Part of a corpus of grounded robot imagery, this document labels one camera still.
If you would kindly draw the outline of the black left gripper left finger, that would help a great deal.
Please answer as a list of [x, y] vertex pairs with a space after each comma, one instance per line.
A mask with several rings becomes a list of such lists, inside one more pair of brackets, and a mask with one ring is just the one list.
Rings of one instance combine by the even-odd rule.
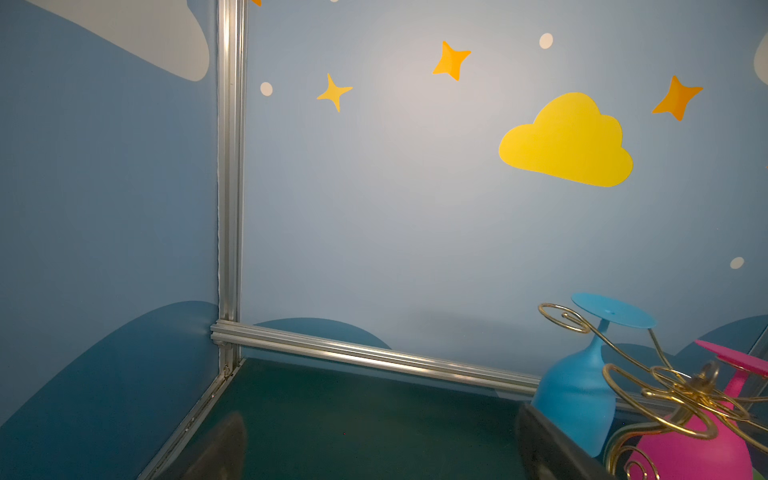
[[239, 412], [232, 412], [188, 451], [163, 470], [160, 480], [238, 480], [242, 478], [247, 431]]

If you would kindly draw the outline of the magenta wine glass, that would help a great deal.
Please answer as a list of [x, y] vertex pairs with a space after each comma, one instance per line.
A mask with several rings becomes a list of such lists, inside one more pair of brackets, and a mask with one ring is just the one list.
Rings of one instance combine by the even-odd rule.
[[[711, 342], [698, 340], [697, 345], [715, 353], [720, 360], [737, 367], [725, 389], [737, 397], [753, 373], [765, 377], [767, 362]], [[751, 479], [753, 467], [747, 443], [719, 420], [714, 424], [718, 435], [712, 440], [698, 440], [676, 432], [643, 436], [627, 463], [631, 479]]]

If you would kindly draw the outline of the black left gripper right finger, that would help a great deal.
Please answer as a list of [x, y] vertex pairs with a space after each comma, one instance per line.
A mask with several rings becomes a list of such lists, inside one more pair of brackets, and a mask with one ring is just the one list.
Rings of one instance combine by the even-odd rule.
[[530, 404], [523, 404], [518, 409], [516, 435], [527, 479], [615, 479], [601, 463]]

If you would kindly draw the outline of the blue wine glass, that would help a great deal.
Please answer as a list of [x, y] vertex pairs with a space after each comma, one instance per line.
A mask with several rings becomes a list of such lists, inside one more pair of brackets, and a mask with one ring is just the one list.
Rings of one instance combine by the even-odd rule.
[[542, 303], [539, 313], [551, 322], [581, 334], [592, 334], [583, 350], [554, 364], [542, 377], [532, 406], [557, 426], [589, 456], [600, 454], [616, 411], [616, 394], [605, 381], [603, 336], [611, 323], [650, 329], [656, 321], [645, 311], [609, 297], [577, 293], [572, 301], [600, 318], [593, 327], [577, 311], [553, 303]]

